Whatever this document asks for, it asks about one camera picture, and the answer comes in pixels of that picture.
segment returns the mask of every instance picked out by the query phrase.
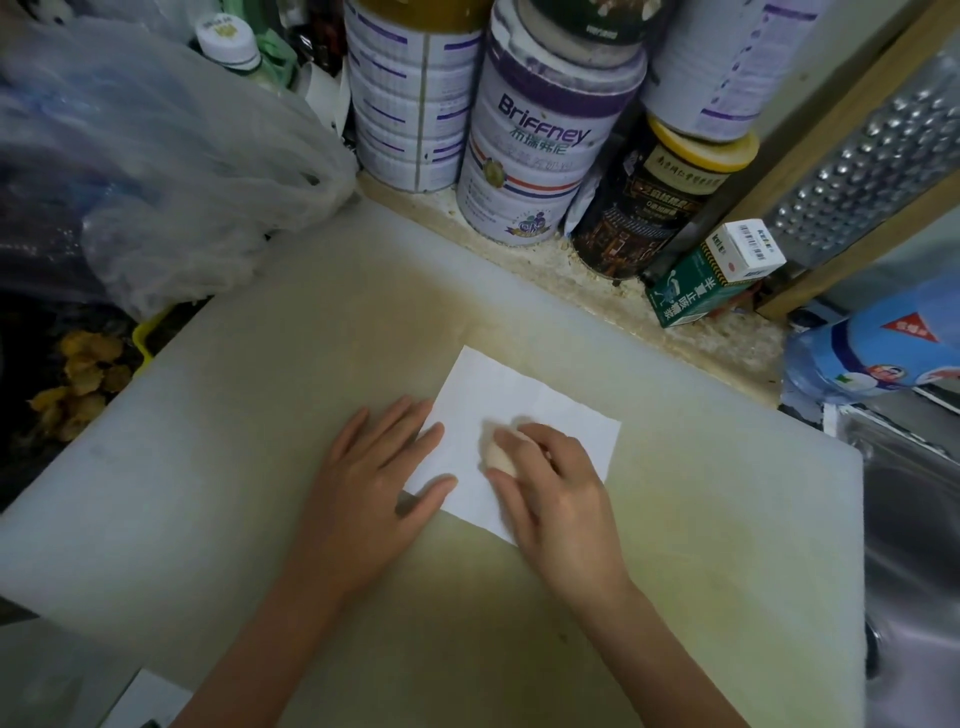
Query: yellow lid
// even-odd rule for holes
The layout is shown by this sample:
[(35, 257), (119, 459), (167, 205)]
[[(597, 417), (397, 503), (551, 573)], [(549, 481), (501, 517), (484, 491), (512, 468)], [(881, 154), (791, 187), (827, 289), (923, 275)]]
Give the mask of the yellow lid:
[(421, 33), (473, 33), (490, 21), (493, 0), (356, 0), (384, 20)]
[(647, 123), (664, 147), (709, 172), (737, 172), (750, 164), (760, 149), (754, 132), (735, 141), (712, 143), (674, 132), (652, 113), (647, 114)]

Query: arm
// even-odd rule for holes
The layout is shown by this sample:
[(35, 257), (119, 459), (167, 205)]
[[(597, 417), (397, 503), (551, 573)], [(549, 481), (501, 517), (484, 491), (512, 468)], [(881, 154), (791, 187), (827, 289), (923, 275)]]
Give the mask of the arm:
[(403, 484), (444, 436), (434, 425), (408, 444), (431, 406), (404, 397), (367, 432), (366, 409), (347, 423), (320, 467), (280, 577), (172, 728), (276, 725), (342, 610), (414, 542), (456, 485), (438, 480), (397, 516)]
[[(610, 498), (580, 443), (545, 425), (520, 430), (536, 444), (509, 430), (494, 435), (517, 479), (498, 470), (487, 475), (523, 556), (570, 607), (643, 724), (747, 728), (631, 581)], [(535, 517), (526, 489), (537, 499)]]

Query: metal grater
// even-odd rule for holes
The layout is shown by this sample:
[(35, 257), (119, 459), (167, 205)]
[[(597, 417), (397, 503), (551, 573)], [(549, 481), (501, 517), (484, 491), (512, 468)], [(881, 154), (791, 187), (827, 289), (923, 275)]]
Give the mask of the metal grater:
[(815, 268), (960, 166), (960, 32), (763, 216)]

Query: sink basin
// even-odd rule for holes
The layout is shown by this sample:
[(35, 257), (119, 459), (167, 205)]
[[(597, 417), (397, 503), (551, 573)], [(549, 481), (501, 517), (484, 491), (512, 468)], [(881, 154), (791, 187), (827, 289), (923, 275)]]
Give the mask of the sink basin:
[(869, 412), (837, 429), (864, 454), (867, 726), (957, 728), (960, 466)]

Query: red triangle label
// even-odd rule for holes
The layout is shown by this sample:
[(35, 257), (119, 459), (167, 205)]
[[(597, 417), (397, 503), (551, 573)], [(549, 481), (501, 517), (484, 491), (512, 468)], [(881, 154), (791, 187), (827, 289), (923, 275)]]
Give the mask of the red triangle label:
[(925, 339), (934, 344), (939, 344), (940, 339), (930, 333), (924, 320), (920, 318), (919, 313), (910, 313), (889, 324), (884, 324), (883, 328), (889, 328), (891, 331), (899, 331), (910, 336), (916, 336), (918, 339)]

